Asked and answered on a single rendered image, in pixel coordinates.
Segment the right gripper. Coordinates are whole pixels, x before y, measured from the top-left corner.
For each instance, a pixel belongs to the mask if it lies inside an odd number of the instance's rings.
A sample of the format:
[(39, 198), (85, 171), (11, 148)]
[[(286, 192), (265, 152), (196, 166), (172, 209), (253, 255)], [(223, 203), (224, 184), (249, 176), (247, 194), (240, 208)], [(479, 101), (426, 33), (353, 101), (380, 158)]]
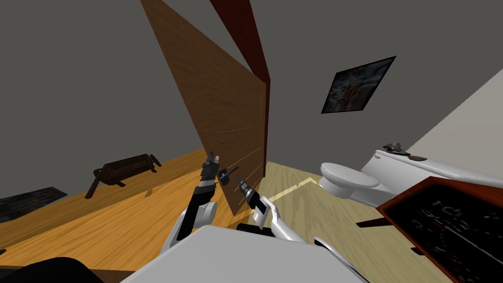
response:
[(240, 192), (243, 194), (246, 200), (251, 200), (256, 194), (256, 190), (248, 185), (244, 179), (240, 177), (237, 177), (237, 179)]

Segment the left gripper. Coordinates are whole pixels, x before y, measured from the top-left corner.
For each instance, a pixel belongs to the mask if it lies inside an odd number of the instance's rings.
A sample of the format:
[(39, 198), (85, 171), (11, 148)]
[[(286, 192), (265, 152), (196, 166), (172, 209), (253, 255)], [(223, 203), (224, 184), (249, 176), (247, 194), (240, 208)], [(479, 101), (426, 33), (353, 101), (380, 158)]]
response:
[(200, 184), (214, 184), (215, 179), (219, 169), (219, 156), (214, 159), (214, 152), (210, 151), (205, 161), (202, 165), (201, 180)]

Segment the brown wooden door leaf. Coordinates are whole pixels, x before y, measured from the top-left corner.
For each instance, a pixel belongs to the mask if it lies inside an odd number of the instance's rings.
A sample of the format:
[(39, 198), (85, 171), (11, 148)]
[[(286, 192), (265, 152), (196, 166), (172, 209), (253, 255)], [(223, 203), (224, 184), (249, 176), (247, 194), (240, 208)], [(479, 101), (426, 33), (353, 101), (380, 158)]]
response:
[(222, 190), (238, 215), (238, 177), (252, 187), (263, 178), (266, 85), (164, 0), (140, 2), (203, 147), (231, 172)]

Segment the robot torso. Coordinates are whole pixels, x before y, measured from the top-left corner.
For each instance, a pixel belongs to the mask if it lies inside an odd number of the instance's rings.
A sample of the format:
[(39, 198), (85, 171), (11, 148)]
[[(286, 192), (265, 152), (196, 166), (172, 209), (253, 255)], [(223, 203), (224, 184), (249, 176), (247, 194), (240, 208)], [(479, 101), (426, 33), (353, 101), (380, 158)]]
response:
[(369, 283), (326, 248), (206, 225), (121, 283)]

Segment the dark brown wooden bench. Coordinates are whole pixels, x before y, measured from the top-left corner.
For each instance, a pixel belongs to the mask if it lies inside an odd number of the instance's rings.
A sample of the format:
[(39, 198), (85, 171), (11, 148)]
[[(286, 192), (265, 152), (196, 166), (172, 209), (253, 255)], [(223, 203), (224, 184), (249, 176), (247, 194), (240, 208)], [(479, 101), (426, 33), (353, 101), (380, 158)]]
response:
[(88, 189), (85, 198), (92, 198), (100, 182), (109, 186), (125, 187), (123, 180), (149, 170), (156, 173), (155, 166), (161, 167), (162, 165), (152, 154), (142, 154), (106, 163), (101, 168), (93, 170), (95, 180)]

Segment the white toilet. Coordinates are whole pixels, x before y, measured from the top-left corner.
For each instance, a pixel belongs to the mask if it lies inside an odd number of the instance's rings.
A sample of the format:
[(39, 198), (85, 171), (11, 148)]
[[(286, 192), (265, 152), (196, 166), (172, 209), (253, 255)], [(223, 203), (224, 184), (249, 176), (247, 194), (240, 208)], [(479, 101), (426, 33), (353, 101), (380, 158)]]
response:
[(424, 179), (434, 176), (503, 188), (503, 179), (411, 155), (388, 143), (361, 170), (334, 163), (321, 165), (319, 185), (331, 195), (378, 207)]

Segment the black floor mat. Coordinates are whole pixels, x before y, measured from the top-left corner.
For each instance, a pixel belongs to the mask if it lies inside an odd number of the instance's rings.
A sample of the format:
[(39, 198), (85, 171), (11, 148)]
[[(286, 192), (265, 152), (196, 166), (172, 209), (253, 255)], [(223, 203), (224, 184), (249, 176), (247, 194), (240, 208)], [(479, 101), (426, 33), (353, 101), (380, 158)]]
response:
[(48, 187), (11, 197), (0, 198), (0, 224), (32, 213), (52, 202), (68, 196), (63, 191)]

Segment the dark red wooden cabinet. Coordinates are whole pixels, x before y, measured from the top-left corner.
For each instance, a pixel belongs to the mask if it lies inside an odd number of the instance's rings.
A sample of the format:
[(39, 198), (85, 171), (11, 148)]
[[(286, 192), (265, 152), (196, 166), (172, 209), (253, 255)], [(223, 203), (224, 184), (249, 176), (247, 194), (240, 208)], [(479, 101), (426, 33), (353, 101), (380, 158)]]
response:
[(428, 177), (359, 227), (394, 226), (453, 283), (503, 283), (503, 188)]

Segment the dark framed wall picture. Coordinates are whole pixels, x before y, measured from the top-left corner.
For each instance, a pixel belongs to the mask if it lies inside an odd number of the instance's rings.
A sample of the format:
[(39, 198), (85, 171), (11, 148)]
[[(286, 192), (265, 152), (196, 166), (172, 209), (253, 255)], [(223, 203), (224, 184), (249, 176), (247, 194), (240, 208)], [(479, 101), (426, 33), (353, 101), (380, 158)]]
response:
[(337, 72), (321, 113), (363, 110), (395, 58), (393, 56)]

